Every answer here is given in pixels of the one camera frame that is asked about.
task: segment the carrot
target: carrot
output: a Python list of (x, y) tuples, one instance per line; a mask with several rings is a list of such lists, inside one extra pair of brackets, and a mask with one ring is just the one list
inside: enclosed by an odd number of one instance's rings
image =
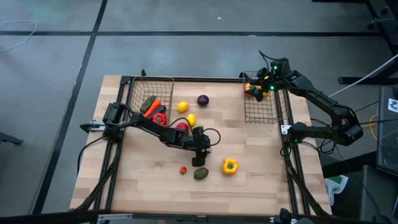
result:
[(148, 118), (149, 115), (154, 112), (154, 110), (156, 110), (158, 107), (162, 106), (162, 103), (160, 102), (160, 100), (155, 100), (152, 105), (150, 106), (150, 108), (145, 112), (144, 117)]

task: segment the concrete floor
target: concrete floor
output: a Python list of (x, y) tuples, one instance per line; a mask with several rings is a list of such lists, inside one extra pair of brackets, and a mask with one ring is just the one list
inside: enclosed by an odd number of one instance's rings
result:
[[(91, 31), (100, 5), (101, 0), (4, 0), (0, 21), (35, 20), (41, 31)], [(99, 30), (367, 32), (370, 20), (366, 5), (353, 3), (109, 0)], [(28, 24), (0, 25), (0, 30), (29, 29)], [(0, 49), (23, 38), (0, 35)], [(0, 216), (31, 211), (89, 38), (33, 36), (0, 53), (0, 131), (25, 139), (21, 146), (1, 144)], [(104, 75), (137, 75), (144, 68), (157, 76), (237, 77), (264, 66), (258, 50), (289, 58), (293, 69), (326, 94), (344, 87), (339, 76), (362, 77), (391, 57), (380, 37), (99, 36), (43, 212), (69, 208), (78, 152), (87, 137), (79, 125), (92, 118)], [(356, 110), (375, 101), (378, 91), (378, 86), (354, 86), (334, 99)], [(359, 112), (358, 118), (368, 121), (376, 108)], [(310, 115), (327, 121), (314, 106)], [(375, 150), (376, 142), (365, 130), (365, 137), (339, 149), (347, 159)]]

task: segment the lemon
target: lemon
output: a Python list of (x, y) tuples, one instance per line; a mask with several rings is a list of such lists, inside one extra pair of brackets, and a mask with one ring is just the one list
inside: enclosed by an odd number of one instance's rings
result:
[(194, 114), (188, 114), (187, 120), (189, 121), (189, 125), (191, 127), (194, 127), (194, 125), (197, 123), (197, 117)]
[(179, 104), (177, 105), (177, 110), (178, 110), (178, 112), (180, 112), (180, 113), (186, 112), (186, 111), (188, 110), (188, 108), (189, 108), (189, 104), (188, 104), (188, 102), (186, 102), (186, 101), (183, 101), (183, 102), (181, 102), (181, 103), (179, 103)]

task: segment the floor tile line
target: floor tile line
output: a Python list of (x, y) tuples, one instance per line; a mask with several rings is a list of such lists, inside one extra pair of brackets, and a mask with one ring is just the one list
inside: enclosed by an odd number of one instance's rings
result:
[(47, 198), (47, 194), (49, 192), (51, 181), (55, 173), (55, 169), (57, 168), (57, 163), (59, 157), (61, 155), (63, 142), (65, 141), (68, 127), (70, 121), (72, 120), (73, 111), (75, 110), (76, 101), (80, 92), (81, 84), (83, 83), (83, 79), (87, 70), (88, 62), (90, 61), (91, 53), (93, 51), (93, 47), (96, 39), (96, 32), (100, 28), (102, 18), (104, 16), (106, 4), (108, 0), (102, 0), (101, 7), (98, 12), (98, 16), (93, 28), (93, 31), (90, 33), (90, 40), (88, 41), (88, 45), (86, 48), (86, 52), (83, 56), (83, 61), (81, 63), (80, 71), (77, 75), (75, 85), (73, 86), (72, 93), (70, 95), (67, 108), (63, 115), (63, 118), (60, 123), (60, 127), (57, 132), (57, 136), (54, 139), (54, 143), (51, 148), (51, 156), (45, 171), (44, 177), (42, 178), (40, 190), (37, 194), (36, 201), (34, 203), (34, 207), (32, 209), (33, 214), (40, 214), (43, 211), (43, 207), (45, 204), (45, 200)]
[[(29, 35), (0, 31), (0, 35)], [(37, 31), (35, 36), (257, 36), (257, 37), (380, 37), (379, 32), (251, 32), (251, 31)]]

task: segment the metal wire basket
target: metal wire basket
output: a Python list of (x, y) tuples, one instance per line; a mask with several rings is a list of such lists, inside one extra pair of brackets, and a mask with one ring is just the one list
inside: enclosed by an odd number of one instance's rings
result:
[(162, 105), (166, 106), (166, 116), (170, 117), (173, 100), (174, 79), (171, 77), (136, 77), (133, 80), (131, 100), (129, 106), (134, 111), (139, 108), (150, 96), (156, 96)]
[[(257, 79), (257, 72), (244, 72), (247, 77), (243, 76), (243, 90), (250, 79)], [(280, 119), (287, 119), (287, 106), (285, 100), (285, 91), (278, 90), (280, 98), (281, 115), (278, 116), (276, 105), (276, 94), (274, 91), (269, 92), (269, 96), (264, 97), (261, 102), (257, 102), (255, 97), (244, 96), (244, 120), (248, 123), (274, 124)]]

